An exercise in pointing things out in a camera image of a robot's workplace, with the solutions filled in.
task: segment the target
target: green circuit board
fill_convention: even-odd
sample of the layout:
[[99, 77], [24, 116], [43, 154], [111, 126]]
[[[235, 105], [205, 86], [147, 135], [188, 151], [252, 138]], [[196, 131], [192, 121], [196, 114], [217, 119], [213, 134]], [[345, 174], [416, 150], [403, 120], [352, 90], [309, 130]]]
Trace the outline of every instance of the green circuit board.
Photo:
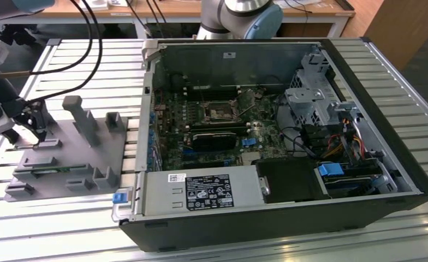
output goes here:
[[[164, 92], [159, 110], [163, 170], [239, 166], [244, 157], [280, 158], [287, 148], [273, 118], [276, 95], [263, 95], [257, 88], [243, 88], [235, 99], [189, 102], [180, 94]], [[189, 146], [189, 127], [224, 123], [248, 123], [248, 133], [239, 135], [231, 150], [195, 152]], [[244, 146], [241, 140], [255, 139]]]

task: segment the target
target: gray floor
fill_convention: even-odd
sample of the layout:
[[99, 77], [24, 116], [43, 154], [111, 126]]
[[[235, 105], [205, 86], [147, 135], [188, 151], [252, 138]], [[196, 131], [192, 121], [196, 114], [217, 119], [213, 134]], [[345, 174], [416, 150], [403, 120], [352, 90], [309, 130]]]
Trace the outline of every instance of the gray floor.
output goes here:
[[[121, 28], [129, 38], [136, 37], [132, 25], [121, 25]], [[44, 49], [43, 46], [49, 38], [85, 39], [88, 37], [88, 31], [84, 25], [40, 25], [39, 30], [41, 31], [41, 34], [37, 35], [39, 45], [35, 47], [13, 45], [11, 47], [9, 57], [1, 65], [1, 70], [4, 72], [31, 70]], [[177, 37], [180, 32], [181, 28], [168, 32], [164, 30], [164, 33], [168, 34], [169, 37]], [[428, 101], [428, 41], [401, 73]], [[21, 90], [25, 81], [27, 79], [12, 80], [12, 84], [19, 91]]]

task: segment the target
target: blue connector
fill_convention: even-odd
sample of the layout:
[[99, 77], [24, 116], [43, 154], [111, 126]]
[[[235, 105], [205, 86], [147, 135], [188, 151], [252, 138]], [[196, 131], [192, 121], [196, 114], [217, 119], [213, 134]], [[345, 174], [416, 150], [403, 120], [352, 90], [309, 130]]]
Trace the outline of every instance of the blue connector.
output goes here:
[[124, 204], [128, 203], [128, 193], [115, 193], [112, 196], [113, 204]]
[[252, 146], [256, 144], [256, 138], [248, 138], [241, 140], [241, 146]]
[[317, 170], [321, 176], [341, 176], [344, 174], [339, 163], [324, 163], [317, 167]]

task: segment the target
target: metal slotted table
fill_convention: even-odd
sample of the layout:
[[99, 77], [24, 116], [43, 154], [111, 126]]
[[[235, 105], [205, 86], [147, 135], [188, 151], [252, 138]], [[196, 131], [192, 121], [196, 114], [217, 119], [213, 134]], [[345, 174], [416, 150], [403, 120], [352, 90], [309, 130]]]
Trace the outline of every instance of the metal slotted table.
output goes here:
[[[333, 39], [363, 86], [428, 174], [428, 105], [372, 43]], [[141, 95], [141, 40], [105, 40], [103, 65], [75, 94], [95, 117], [119, 111], [131, 118], [123, 160], [123, 184], [132, 184]], [[84, 54], [87, 40], [48, 46], [35, 70], [59, 68]], [[23, 97], [32, 98], [79, 84], [93, 68], [97, 44], [83, 64], [67, 72], [32, 76]], [[344, 96], [351, 95], [337, 81]], [[71, 119], [61, 97], [47, 101], [55, 119]], [[388, 215], [364, 229], [145, 253], [112, 222], [112, 195], [3, 201], [21, 152], [0, 137], [0, 260], [1, 261], [428, 261], [428, 203]]]

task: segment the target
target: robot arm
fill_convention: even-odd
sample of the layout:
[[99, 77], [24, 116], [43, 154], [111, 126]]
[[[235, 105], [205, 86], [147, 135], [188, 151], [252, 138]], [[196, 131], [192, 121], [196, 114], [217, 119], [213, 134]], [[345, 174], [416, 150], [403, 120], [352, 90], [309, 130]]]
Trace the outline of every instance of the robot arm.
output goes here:
[[272, 0], [201, 2], [197, 39], [267, 39], [275, 36], [283, 20], [283, 11]]
[[0, 0], [0, 20], [33, 15], [53, 4], [55, 0]]
[[[16, 16], [36, 14], [53, 6], [55, 0], [0, 0], [0, 20]], [[0, 44], [0, 64], [7, 57], [7, 49]], [[28, 128], [39, 140], [45, 139], [45, 126], [52, 120], [41, 102], [28, 105], [19, 97], [8, 80], [0, 79], [0, 134], [15, 144], [19, 134], [12, 127], [19, 124]]]

